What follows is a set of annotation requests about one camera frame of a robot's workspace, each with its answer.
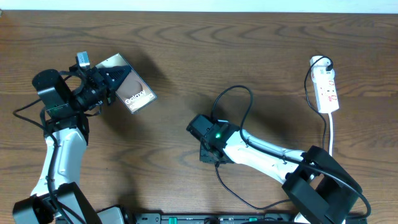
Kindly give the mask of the white USB charger adapter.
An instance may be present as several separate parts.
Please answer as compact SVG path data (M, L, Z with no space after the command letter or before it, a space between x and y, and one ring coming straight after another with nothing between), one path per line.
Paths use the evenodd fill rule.
M333 80L335 78L334 64L327 56L316 55L310 59L310 71L312 82Z

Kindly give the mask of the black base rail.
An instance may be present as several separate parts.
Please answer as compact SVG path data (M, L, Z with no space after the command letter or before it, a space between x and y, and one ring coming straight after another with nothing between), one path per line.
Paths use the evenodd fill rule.
M239 223L292 223L294 216L288 213L267 213L265 215L161 215L159 213L137 213L116 215L99 212L102 223L137 223L137 224L239 224Z

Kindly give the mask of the white power strip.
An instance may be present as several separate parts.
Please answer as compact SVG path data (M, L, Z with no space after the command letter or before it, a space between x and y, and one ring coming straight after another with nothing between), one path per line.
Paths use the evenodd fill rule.
M339 109L334 77L335 71L326 71L325 67L316 67L311 72L319 113L328 114Z

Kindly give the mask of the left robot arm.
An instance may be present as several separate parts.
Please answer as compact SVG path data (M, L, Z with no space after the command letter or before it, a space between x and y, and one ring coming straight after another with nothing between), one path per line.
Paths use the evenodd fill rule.
M132 68L44 70L32 85L44 107L41 122L47 153L40 179L29 198L15 203L16 223L135 223L122 206L97 212L79 188L80 167L88 146L90 110L110 105Z

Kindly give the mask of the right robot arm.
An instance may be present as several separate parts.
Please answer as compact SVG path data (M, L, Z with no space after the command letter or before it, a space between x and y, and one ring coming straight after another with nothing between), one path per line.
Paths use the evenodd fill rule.
M282 185L299 213L294 223L351 223L362 188L324 149L286 149L250 135L225 120L199 114L187 131L200 142L200 160L215 165L242 164Z

